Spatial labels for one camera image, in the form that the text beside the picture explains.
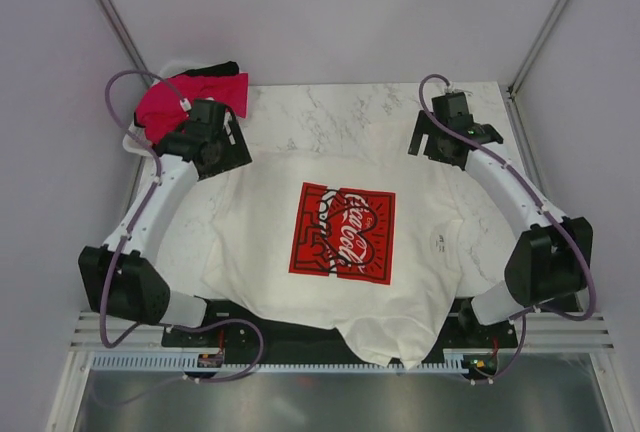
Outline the white plastic basket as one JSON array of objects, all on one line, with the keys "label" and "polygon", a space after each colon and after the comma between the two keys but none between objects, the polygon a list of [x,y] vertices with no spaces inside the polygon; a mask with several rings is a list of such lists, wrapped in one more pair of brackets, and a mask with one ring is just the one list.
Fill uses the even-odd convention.
[{"label": "white plastic basket", "polygon": [[[168,61],[159,72],[157,72],[157,75],[164,79],[168,79],[170,77],[180,75],[189,69],[201,67],[204,67],[203,63],[195,62],[193,60],[172,59]],[[131,120],[128,131],[124,134],[122,146],[124,150],[129,153],[136,154],[141,157],[149,157],[150,154],[140,145],[140,142],[145,146],[151,145],[151,142],[145,136],[143,128],[137,126],[135,121]]]}]

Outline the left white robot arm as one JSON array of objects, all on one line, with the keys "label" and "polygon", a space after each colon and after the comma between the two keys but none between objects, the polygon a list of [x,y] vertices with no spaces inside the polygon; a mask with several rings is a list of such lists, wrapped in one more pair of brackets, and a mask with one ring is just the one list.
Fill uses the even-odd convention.
[{"label": "left white robot arm", "polygon": [[206,312],[204,299],[172,290],[156,259],[196,184],[252,158],[232,108],[212,99],[195,100],[186,120],[146,151],[154,164],[146,187],[103,244],[80,253],[87,299],[102,320],[181,326],[196,344],[208,345],[218,337],[218,319]]}]

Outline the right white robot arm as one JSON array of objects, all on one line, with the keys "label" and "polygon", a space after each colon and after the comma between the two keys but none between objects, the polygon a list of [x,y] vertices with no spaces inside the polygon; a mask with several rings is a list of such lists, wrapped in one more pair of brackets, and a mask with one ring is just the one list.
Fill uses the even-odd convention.
[{"label": "right white robot arm", "polygon": [[458,320],[467,344],[483,344],[494,324],[539,308],[572,321],[592,317],[597,292],[590,270],[593,228],[554,206],[514,164],[501,134],[475,121],[462,92],[422,100],[409,154],[457,167],[486,192],[516,239],[504,278],[473,297]]}]

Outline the white t-shirt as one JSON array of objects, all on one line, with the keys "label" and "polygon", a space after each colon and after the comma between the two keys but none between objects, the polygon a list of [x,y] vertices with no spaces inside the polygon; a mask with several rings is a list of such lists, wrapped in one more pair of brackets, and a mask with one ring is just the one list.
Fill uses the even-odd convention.
[{"label": "white t-shirt", "polygon": [[350,157],[255,148],[228,176],[202,282],[260,318],[336,330],[365,362],[417,366],[463,278],[464,218],[412,133],[373,124]]}]

